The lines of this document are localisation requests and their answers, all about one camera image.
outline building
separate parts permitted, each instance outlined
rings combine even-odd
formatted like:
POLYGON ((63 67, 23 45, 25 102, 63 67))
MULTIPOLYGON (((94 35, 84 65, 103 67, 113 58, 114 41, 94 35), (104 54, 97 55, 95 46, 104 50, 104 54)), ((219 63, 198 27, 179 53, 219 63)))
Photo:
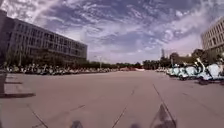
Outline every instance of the building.
MULTIPOLYGON (((2 28, 4 26, 5 19, 6 19, 6 12, 0 10, 0 40, 3 38, 3 36, 2 36, 3 33, 2 33, 1 30, 2 30, 2 28)), ((0 42, 0 66, 5 61, 5 58, 3 56, 5 56, 5 45, 1 44, 1 42, 0 42)))
POLYGON ((224 52, 224 17, 201 35, 202 47, 211 57, 224 52))
POLYGON ((3 0, 0 0, 0 7, 2 6, 3 0))
POLYGON ((161 58, 165 58, 165 50, 163 48, 161 49, 161 58))
POLYGON ((87 58, 87 45, 18 19, 6 17, 0 45, 7 58, 34 60, 47 56, 52 61, 76 63, 87 58))

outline blue sky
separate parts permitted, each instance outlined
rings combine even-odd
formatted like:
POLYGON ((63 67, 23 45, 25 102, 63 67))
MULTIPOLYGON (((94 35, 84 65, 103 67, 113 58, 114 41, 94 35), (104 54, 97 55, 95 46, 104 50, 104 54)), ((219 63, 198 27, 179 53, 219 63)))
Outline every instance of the blue sky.
POLYGON ((5 0, 8 16, 88 45, 88 59, 142 62, 201 48, 200 34, 224 15, 224 0, 5 0))

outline parked scooter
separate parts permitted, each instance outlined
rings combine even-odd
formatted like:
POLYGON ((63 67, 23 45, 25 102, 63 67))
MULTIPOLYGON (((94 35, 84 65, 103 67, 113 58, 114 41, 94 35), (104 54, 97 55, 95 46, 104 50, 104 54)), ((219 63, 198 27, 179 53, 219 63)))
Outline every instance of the parked scooter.
POLYGON ((182 81, 195 79, 197 77, 197 74, 198 72, 196 66, 184 63, 184 68, 179 74, 179 79, 182 81))
POLYGON ((199 84, 207 85, 208 83, 216 81, 223 83, 224 77, 221 75, 223 72, 222 67, 220 67, 217 63, 205 67, 200 58, 197 58, 197 61, 202 65, 202 72, 198 74, 199 84))
POLYGON ((179 65, 175 64, 173 68, 169 69, 169 76, 170 77, 178 77, 180 73, 179 65))

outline plaza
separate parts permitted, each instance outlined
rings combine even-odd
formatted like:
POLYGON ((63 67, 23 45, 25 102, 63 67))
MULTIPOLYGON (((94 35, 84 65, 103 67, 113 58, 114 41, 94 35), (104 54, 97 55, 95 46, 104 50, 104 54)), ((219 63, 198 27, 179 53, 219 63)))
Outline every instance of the plaza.
POLYGON ((83 128, 160 128, 167 122, 174 123, 169 128, 224 126, 222 86, 154 71, 9 74, 5 91, 18 97, 0 99, 3 128, 71 128, 74 122, 83 128))

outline pavement line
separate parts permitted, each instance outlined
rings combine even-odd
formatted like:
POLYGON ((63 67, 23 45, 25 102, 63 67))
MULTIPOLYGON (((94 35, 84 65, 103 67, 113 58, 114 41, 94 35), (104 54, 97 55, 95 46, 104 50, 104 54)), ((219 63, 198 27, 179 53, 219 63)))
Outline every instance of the pavement line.
MULTIPOLYGON (((22 90, 20 90, 19 85, 16 85, 16 89, 19 93, 22 93, 22 90)), ((29 103, 25 103, 26 106, 30 109, 32 114, 37 118, 37 120, 40 121, 41 125, 43 125, 45 128, 48 128, 48 126, 41 120, 41 118, 35 113, 35 111, 31 108, 29 103)))
MULTIPOLYGON (((72 109, 70 109, 70 110, 61 112, 61 113, 55 115, 54 117, 51 117, 51 118, 48 119, 47 121, 45 121, 45 123, 54 122, 56 119, 58 119, 58 118, 60 118, 60 117, 62 117, 62 116, 65 116, 65 115, 69 114, 70 112, 73 112, 73 111, 76 111, 76 110, 78 110, 78 109, 84 108, 84 107, 86 107, 87 105, 92 104, 92 102, 97 101, 98 99, 100 99, 100 98, 103 97, 104 95, 101 95, 101 96, 97 97, 96 99, 91 100, 91 101, 89 101, 88 103, 86 103, 86 104, 84 104, 84 105, 79 105, 78 107, 74 107, 74 108, 72 108, 72 109)), ((40 126, 42 126, 42 125, 43 125, 43 124, 40 123, 40 124, 34 125, 33 128, 37 128, 37 127, 40 127, 40 126)))
POLYGON ((174 120, 174 118, 173 118, 173 116, 172 116, 170 110, 168 109, 168 107, 167 107, 167 105, 166 105, 164 99, 162 98, 161 94, 160 94, 159 91, 157 90, 156 86, 155 86, 154 84, 152 84, 152 86, 153 86, 154 89, 156 90, 156 93, 158 94, 160 100, 162 101, 162 104, 163 104, 164 108, 166 109, 166 111, 168 112, 168 115, 169 115, 170 118, 171 118, 171 121, 172 121, 174 127, 176 128, 176 127, 177 127, 176 121, 174 120))
POLYGON ((48 126, 43 122, 43 120, 35 113, 35 111, 30 107, 29 104, 27 104, 27 107, 30 109, 30 111, 33 113, 33 115, 41 122, 41 124, 45 127, 48 128, 48 126))
POLYGON ((218 116, 221 119, 224 119, 223 115, 220 115, 219 113, 215 112, 212 108, 206 106, 205 104, 201 103, 199 100, 197 100, 196 98, 188 95, 187 93, 182 93, 184 96, 190 98, 191 100, 193 100, 194 102, 198 103, 199 105, 201 105, 203 108, 205 108, 206 110, 208 110, 210 113, 212 113, 215 116, 218 116))
MULTIPOLYGON (((134 89, 131 92, 131 95, 129 97, 129 99, 135 94, 135 91, 137 89, 137 86, 134 87, 134 89)), ((117 120, 114 122, 112 128, 115 128, 115 126, 118 124, 118 122, 120 121, 120 119, 124 116, 125 111, 127 110, 127 107, 129 105, 130 101, 127 103, 127 105, 125 106, 125 108, 123 109, 122 113, 119 115, 119 117, 117 118, 117 120)))

